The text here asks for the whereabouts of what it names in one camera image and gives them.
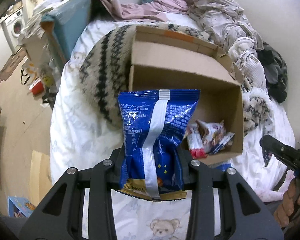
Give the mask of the person's right hand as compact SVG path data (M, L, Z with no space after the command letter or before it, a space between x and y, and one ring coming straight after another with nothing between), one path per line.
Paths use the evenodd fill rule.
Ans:
M274 218L282 228L285 228L289 224L289 218L294 212L293 199L296 196L296 182L300 182L300 179L294 178L290 182L288 190L283 195L282 204L274 212Z

